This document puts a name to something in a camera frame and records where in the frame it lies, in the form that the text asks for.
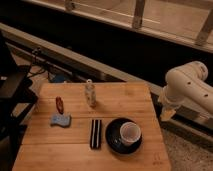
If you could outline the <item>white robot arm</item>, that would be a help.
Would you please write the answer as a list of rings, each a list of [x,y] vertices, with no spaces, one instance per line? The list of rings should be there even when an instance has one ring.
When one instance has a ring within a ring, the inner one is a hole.
[[[158,101],[162,104],[160,119],[169,121],[176,110],[189,98],[213,115],[213,87],[205,80],[208,68],[200,61],[192,61],[170,69],[165,75]]]

